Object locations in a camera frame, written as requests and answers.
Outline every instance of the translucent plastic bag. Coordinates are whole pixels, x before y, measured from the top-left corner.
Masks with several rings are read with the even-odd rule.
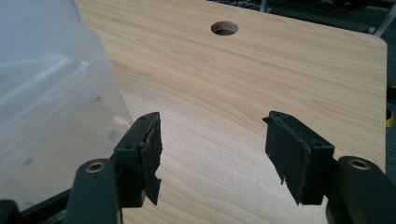
[[[62,163],[60,150],[69,150],[70,141],[64,136],[79,133],[73,137],[77,162],[71,157],[66,164],[75,170],[81,158],[111,155],[131,124],[106,50],[74,1],[0,2],[0,197],[20,197],[17,191],[23,188],[37,195],[29,185],[37,179],[35,169],[46,167],[32,162],[35,157],[40,161],[40,149],[47,150],[43,157]],[[105,153],[87,155],[88,145]],[[28,160],[26,170],[22,165]],[[37,203],[46,197],[21,201]]]

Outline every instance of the wood grain surface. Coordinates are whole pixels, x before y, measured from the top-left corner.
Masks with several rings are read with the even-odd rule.
[[[78,0],[134,118],[159,111],[158,206],[125,223],[326,223],[264,153],[271,110],[385,167],[387,46],[365,34],[197,0]],[[232,21],[234,35],[210,27]]]

